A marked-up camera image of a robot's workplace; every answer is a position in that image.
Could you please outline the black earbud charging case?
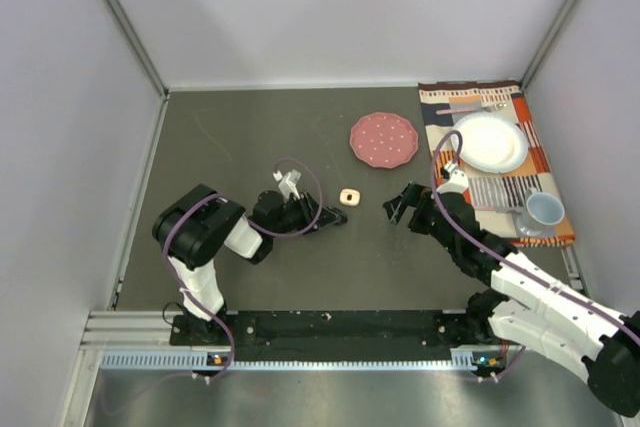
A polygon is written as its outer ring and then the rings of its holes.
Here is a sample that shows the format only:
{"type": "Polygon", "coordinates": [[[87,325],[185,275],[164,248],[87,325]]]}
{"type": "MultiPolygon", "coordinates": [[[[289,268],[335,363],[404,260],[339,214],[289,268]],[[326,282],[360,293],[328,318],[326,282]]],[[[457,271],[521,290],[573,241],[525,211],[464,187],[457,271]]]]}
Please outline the black earbud charging case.
{"type": "Polygon", "coordinates": [[[344,213],[336,215],[336,225],[344,225],[348,221],[348,217],[344,213]]]}

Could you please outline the cream earbud charging case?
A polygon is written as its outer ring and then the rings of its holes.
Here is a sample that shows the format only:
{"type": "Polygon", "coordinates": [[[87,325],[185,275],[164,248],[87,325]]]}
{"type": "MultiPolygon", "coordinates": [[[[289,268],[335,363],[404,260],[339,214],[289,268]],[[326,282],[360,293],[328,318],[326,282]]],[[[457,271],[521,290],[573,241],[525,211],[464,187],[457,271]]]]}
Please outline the cream earbud charging case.
{"type": "Polygon", "coordinates": [[[348,207],[356,207],[360,204],[361,193],[355,189],[345,188],[339,194],[339,202],[348,207]]]}

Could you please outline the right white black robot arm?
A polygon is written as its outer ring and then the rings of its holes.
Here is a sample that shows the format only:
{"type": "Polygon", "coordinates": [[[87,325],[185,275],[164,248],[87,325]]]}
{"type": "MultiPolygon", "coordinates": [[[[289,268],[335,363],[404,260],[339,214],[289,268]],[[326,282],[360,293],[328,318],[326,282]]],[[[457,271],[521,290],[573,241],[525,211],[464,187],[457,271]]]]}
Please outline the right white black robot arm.
{"type": "Polygon", "coordinates": [[[482,228],[460,193],[409,183],[384,203],[396,224],[413,211],[409,229],[434,238],[467,276],[487,286],[470,303],[466,327],[476,341],[514,342],[583,381],[606,407],[639,413],[639,316],[625,315],[547,274],[508,240],[482,228]]]}

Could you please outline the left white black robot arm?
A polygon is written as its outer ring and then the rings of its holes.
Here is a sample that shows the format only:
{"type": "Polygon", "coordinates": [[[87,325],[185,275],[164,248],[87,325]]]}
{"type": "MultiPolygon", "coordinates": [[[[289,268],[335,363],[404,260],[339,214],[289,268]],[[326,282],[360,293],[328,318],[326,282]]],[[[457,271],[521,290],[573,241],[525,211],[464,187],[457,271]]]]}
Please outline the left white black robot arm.
{"type": "Polygon", "coordinates": [[[276,237],[311,234],[347,221],[344,211],[321,205],[308,192],[266,190],[247,214],[210,187],[194,187],[165,209],[152,228],[183,297],[170,343],[226,343],[226,302],[214,266],[222,248],[258,264],[271,253],[276,237]]]}

